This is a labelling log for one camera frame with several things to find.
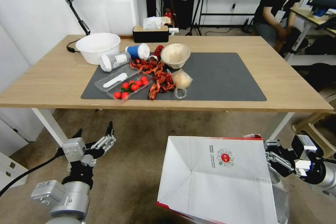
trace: gray desk mat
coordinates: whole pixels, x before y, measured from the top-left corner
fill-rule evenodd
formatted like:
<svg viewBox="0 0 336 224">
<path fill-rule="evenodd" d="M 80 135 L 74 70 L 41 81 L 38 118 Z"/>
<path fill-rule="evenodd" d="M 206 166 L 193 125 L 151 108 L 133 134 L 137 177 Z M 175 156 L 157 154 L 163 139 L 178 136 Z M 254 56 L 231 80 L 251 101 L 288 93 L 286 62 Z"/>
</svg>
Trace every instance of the gray desk mat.
<svg viewBox="0 0 336 224">
<path fill-rule="evenodd" d="M 266 101 L 266 97 L 237 53 L 192 52 L 183 70 L 193 78 L 183 100 Z M 81 98 L 111 99 L 95 86 L 96 81 L 109 74 L 98 66 Z M 145 88 L 131 99 L 148 99 L 149 89 L 150 87 Z M 158 93 L 156 100 L 178 99 L 174 92 L 170 92 Z"/>
</svg>

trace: wooden table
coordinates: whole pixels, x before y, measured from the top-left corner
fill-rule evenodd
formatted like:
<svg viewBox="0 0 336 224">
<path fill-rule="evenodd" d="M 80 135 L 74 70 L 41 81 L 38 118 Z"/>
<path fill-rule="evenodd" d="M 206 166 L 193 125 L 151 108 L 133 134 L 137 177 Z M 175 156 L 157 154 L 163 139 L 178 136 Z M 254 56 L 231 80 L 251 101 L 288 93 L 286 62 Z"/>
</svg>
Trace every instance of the wooden table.
<svg viewBox="0 0 336 224">
<path fill-rule="evenodd" d="M 292 50 L 296 51 L 309 30 L 312 27 L 325 23 L 328 20 L 328 15 L 316 18 L 313 16 L 311 8 L 291 8 L 291 11 L 305 21 L 304 29 L 301 35 L 298 37 L 296 43 L 292 47 Z M 327 28 L 323 29 L 322 31 L 329 34 L 330 36 L 336 36 L 336 30 Z M 289 52 L 286 55 L 285 60 L 290 65 L 313 65 L 316 63 L 336 65 L 336 55 L 294 55 L 293 53 Z"/>
<path fill-rule="evenodd" d="M 85 62 L 79 53 L 65 46 L 82 35 L 68 35 L 36 65 L 0 95 L 0 107 L 30 107 L 59 145 L 67 137 L 47 108 L 131 109 L 131 110 L 207 110 L 279 112 L 265 139 L 274 139 L 294 112 L 329 112 L 333 108 L 292 69 L 261 37 L 171 36 L 172 43 L 186 44 L 192 52 L 238 53 L 267 98 L 267 101 L 171 101 L 81 99 L 97 66 Z M 134 45 L 122 39 L 120 50 Z M 158 43 L 148 44 L 154 51 Z"/>
</svg>

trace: black tissue box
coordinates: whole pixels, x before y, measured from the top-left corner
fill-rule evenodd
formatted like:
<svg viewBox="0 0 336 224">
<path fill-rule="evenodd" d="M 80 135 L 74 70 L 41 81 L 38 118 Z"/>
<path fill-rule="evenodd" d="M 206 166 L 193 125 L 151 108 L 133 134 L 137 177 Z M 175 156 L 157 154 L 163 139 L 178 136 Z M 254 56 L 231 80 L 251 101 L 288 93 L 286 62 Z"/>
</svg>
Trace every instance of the black tissue box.
<svg viewBox="0 0 336 224">
<path fill-rule="evenodd" d="M 160 29 L 144 30 L 142 26 L 135 26 L 133 28 L 133 39 L 135 43 L 168 42 L 169 28 L 168 26 L 161 26 Z"/>
</svg>

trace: cherry tomato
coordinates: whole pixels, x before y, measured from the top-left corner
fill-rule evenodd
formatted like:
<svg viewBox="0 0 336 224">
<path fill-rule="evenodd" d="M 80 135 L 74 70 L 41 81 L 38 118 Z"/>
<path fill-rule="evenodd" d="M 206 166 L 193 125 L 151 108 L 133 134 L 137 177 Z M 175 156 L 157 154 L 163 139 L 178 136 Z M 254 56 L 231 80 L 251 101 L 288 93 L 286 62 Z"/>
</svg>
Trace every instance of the cherry tomato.
<svg viewBox="0 0 336 224">
<path fill-rule="evenodd" d="M 123 100 L 126 100 L 128 98 L 128 93 L 127 92 L 124 92 L 122 95 L 121 95 L 121 98 Z"/>
<path fill-rule="evenodd" d="M 135 84 L 137 84 L 137 85 L 140 87 L 140 86 L 142 86 L 142 81 L 141 81 L 141 80 L 137 80 L 137 81 L 135 82 Z"/>
<path fill-rule="evenodd" d="M 115 92 L 115 93 L 113 94 L 113 97 L 114 97 L 114 98 L 117 98 L 117 99 L 120 99 L 120 97 L 121 97 L 121 93 L 120 93 L 120 92 Z"/>
<path fill-rule="evenodd" d="M 147 79 L 146 76 L 141 76 L 140 80 L 141 80 L 142 82 L 144 82 L 144 81 L 148 81 L 148 79 Z"/>
<path fill-rule="evenodd" d="M 148 80 L 143 80 L 143 81 L 142 81 L 142 84 L 143 84 L 144 86 L 148 85 L 148 83 L 149 83 Z"/>
<path fill-rule="evenodd" d="M 132 86 L 131 86 L 131 90 L 132 91 L 137 91 L 139 89 L 139 85 L 137 85 L 137 84 L 133 84 Z"/>
<path fill-rule="evenodd" d="M 130 85 L 129 85 L 127 82 L 125 82 L 125 83 L 122 84 L 122 87 L 123 87 L 124 89 L 128 89 L 129 86 L 130 86 Z"/>
</svg>

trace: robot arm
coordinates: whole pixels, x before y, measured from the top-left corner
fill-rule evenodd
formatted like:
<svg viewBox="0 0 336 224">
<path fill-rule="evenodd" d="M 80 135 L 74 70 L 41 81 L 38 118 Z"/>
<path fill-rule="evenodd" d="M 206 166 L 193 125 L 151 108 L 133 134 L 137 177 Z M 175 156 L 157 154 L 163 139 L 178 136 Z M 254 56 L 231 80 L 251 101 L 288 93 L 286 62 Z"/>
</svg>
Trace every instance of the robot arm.
<svg viewBox="0 0 336 224">
<path fill-rule="evenodd" d="M 46 204 L 51 223 L 80 223 L 89 209 L 89 192 L 93 186 L 93 167 L 97 158 L 105 155 L 116 142 L 112 122 L 106 135 L 94 143 L 85 144 L 79 130 L 63 144 L 62 150 L 71 167 L 69 176 L 62 183 L 50 180 L 36 185 L 33 200 Z"/>
<path fill-rule="evenodd" d="M 279 141 L 266 141 L 265 153 L 271 171 L 287 177 L 295 174 L 302 181 L 316 185 L 314 190 L 336 199 L 336 161 L 318 157 L 318 149 L 306 135 L 296 135 L 292 149 L 284 149 Z"/>
</svg>

